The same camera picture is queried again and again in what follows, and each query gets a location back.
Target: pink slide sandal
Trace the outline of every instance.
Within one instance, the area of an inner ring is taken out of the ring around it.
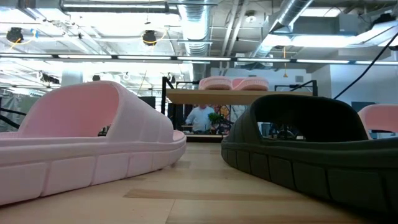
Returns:
[[[382,130],[398,133],[398,105],[369,105],[358,112],[365,130]]]
[[[203,78],[199,82],[200,90],[230,90],[232,82],[229,78],[222,76],[214,76]]]
[[[0,134],[0,205],[158,170],[185,147],[166,116],[118,83],[59,88],[36,102],[18,132]]]
[[[268,80],[259,77],[235,78],[232,81],[233,90],[268,90]]]

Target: man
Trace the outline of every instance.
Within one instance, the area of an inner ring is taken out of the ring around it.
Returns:
[[[209,114],[214,113],[214,110],[207,105],[199,105],[194,108],[185,120],[185,124],[192,124],[192,131],[195,134],[208,133],[211,128],[211,121]]]

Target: wooden surface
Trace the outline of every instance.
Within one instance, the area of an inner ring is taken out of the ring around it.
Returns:
[[[0,223],[370,222],[336,205],[231,168],[220,156],[220,144],[190,143],[172,167],[2,206]]]
[[[274,94],[312,96],[310,92],[296,91],[166,90],[166,96],[175,104],[249,105],[259,97]]]

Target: ceiling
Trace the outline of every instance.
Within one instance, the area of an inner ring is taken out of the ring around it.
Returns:
[[[78,3],[93,1],[73,1]],[[249,1],[246,12],[254,11],[255,21],[243,20],[238,40],[232,54],[248,53],[256,49],[262,41],[262,27],[267,16],[279,10],[278,0]],[[391,1],[340,1],[315,0],[302,16],[336,17],[341,13],[358,14],[380,11],[396,4]],[[219,0],[211,9],[210,17],[210,55],[220,56],[226,35],[233,0]],[[114,12],[68,12],[49,18],[33,19],[20,10],[2,7],[0,3],[0,52],[41,53],[41,54],[114,54],[114,55],[185,55],[184,36],[180,16],[177,14],[153,13],[114,13]],[[11,27],[21,27],[24,35],[23,45],[14,45],[6,39]],[[37,31],[34,37],[32,29]],[[142,41],[145,30],[155,30],[159,40],[155,46],[147,46]],[[364,54],[372,59],[374,54]],[[336,58],[341,49],[318,47],[287,46],[273,48],[273,57],[288,58]],[[275,64],[272,69],[280,69],[283,64]],[[306,64],[289,64],[288,68],[310,68]],[[174,75],[178,80],[190,80],[189,64],[172,63],[116,63],[116,62],[61,62],[46,60],[6,60],[0,59],[0,83],[14,85],[43,85],[37,78],[38,72],[62,78],[65,70],[82,71],[85,79],[100,75],[103,79],[120,80],[130,88],[158,89],[140,91],[140,95],[159,95],[161,77]]]

